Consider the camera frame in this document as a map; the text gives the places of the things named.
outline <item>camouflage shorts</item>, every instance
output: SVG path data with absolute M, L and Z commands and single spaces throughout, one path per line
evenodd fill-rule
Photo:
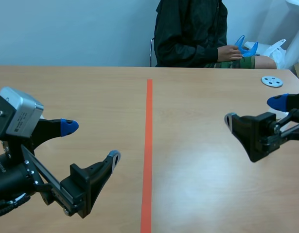
M 232 62 L 213 62 L 206 64 L 204 67 L 222 69 L 254 69 L 255 57 L 244 57 L 241 60 Z

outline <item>person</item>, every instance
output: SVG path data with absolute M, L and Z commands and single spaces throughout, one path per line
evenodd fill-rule
M 155 26 L 159 67 L 276 69 L 269 57 L 242 57 L 227 45 L 227 8 L 221 0 L 160 0 Z

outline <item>orange tape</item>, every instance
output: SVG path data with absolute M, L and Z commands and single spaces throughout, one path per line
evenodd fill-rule
M 143 194 L 141 203 L 141 233 L 151 233 L 153 174 L 153 80 L 147 80 L 145 153 Z

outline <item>sleeve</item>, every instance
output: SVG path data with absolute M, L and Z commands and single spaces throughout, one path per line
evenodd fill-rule
M 202 63 L 217 62 L 217 48 L 188 46 L 182 40 L 182 21 L 189 0 L 164 0 L 156 28 L 155 51 L 158 59 L 168 67 L 198 67 Z
M 215 43 L 215 47 L 217 48 L 227 45 L 227 14 L 226 6 L 221 2 L 217 27 L 217 42 Z

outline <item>silver camera housing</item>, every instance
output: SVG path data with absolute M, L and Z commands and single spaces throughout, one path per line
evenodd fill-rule
M 30 137 L 44 110 L 43 104 L 32 96 L 10 87 L 4 87 L 0 91 L 0 96 L 16 109 L 6 133 L 18 137 Z

